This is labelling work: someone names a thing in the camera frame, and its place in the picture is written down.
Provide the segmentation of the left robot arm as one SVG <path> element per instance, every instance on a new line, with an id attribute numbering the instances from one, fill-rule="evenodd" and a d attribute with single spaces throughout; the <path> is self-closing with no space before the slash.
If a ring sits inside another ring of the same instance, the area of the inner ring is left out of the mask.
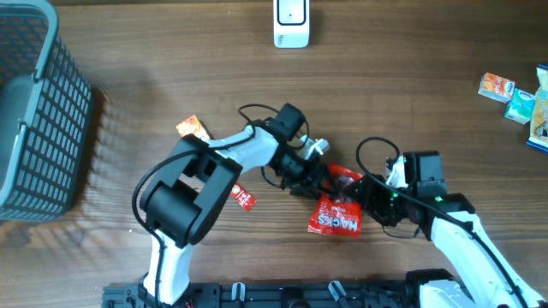
<path id="1" fill-rule="evenodd" d="M 298 134 L 308 126 L 301 110 L 285 104 L 273 117 L 247 119 L 239 133 L 224 139 L 181 137 L 170 155 L 143 175 L 131 209 L 152 237 L 150 269 L 138 285 L 145 306 L 172 307 L 186 294 L 194 247 L 246 172 L 270 168 L 281 180 L 278 188 L 303 198 L 337 191 L 321 161 L 328 141 Z"/>

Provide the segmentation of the red stick sachet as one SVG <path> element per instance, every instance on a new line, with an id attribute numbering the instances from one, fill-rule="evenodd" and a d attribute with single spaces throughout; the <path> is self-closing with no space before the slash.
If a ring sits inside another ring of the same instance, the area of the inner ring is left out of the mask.
<path id="1" fill-rule="evenodd" d="M 234 184 L 230 191 L 230 196 L 244 211 L 250 211 L 256 204 L 256 198 L 239 183 Z"/>

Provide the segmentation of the teal small box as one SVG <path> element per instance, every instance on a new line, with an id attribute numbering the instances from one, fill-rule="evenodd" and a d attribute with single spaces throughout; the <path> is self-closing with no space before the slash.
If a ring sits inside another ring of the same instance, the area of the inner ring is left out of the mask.
<path id="1" fill-rule="evenodd" d="M 535 96 L 516 88 L 507 104 L 504 117 L 525 125 L 530 122 L 535 105 Z"/>

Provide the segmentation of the red candy bag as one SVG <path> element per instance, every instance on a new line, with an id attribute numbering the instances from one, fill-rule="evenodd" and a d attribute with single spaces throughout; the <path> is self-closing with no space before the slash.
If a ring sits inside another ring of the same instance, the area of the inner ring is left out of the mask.
<path id="1" fill-rule="evenodd" d="M 360 180 L 362 175 L 337 164 L 329 164 L 328 170 L 338 194 L 323 193 L 307 227 L 309 233 L 359 237 L 361 233 L 362 211 L 359 203 L 343 193 L 343 190 Z"/>

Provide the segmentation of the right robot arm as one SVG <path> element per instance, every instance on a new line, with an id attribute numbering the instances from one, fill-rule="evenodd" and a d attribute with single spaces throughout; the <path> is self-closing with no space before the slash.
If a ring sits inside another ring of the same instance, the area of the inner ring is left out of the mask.
<path id="1" fill-rule="evenodd" d="M 449 194 L 436 151 L 405 152 L 386 162 L 386 174 L 365 174 L 346 196 L 382 226 L 408 220 L 450 261 L 456 273 L 420 269 L 406 275 L 402 305 L 413 307 L 545 307 L 493 245 L 475 208 Z"/>

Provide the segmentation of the orange small box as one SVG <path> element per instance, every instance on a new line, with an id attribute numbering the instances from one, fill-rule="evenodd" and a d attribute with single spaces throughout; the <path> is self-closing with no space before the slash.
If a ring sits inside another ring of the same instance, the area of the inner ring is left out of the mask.
<path id="1" fill-rule="evenodd" d="M 492 73 L 485 73 L 479 83 L 478 94 L 500 103 L 508 103 L 515 90 L 515 82 Z"/>
<path id="2" fill-rule="evenodd" d="M 176 131 L 182 136 L 193 135 L 204 141 L 210 140 L 211 135 L 207 132 L 206 127 L 198 119 L 196 115 L 190 116 L 185 121 L 176 125 Z"/>

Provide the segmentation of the white cream snack bag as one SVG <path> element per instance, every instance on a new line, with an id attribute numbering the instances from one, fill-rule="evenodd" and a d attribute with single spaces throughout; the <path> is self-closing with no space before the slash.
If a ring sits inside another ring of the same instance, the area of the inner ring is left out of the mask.
<path id="1" fill-rule="evenodd" d="M 536 150 L 547 152 L 547 64 L 539 64 L 536 72 L 539 89 L 535 93 L 535 105 L 530 120 L 527 145 Z"/>

